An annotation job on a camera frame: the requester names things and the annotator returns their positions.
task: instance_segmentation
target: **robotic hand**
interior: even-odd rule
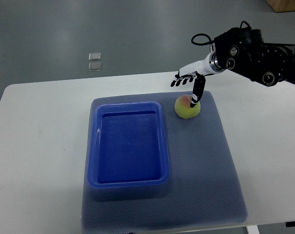
[[[194,42],[198,36],[205,36],[209,41]],[[195,80],[192,108],[202,97],[205,76],[218,74],[226,69],[265,86],[273,86],[284,80],[295,84],[295,45],[264,43],[261,31],[251,29],[245,21],[239,28],[231,28],[213,41],[206,34],[196,34],[191,42],[201,46],[210,45],[210,53],[204,60],[182,67],[171,87],[179,86],[182,81],[182,84],[186,84],[188,80]]]

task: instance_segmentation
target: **concrete floor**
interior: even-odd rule
[[[14,83],[177,71],[209,52],[190,43],[194,34],[214,38],[242,20],[265,42],[295,44],[295,12],[265,0],[0,0],[0,98]],[[88,71],[90,52],[102,53],[101,71]],[[259,230],[295,234],[285,224]]]

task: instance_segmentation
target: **gray mat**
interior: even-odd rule
[[[245,202],[213,97],[205,91],[199,115],[184,120],[174,111],[175,100],[182,94],[185,93],[106,97],[93,101],[82,201],[85,234],[245,221]],[[130,192],[101,190],[98,193],[86,180],[94,110],[102,104],[138,101],[157,101],[163,107],[170,178],[157,190],[145,186]]]

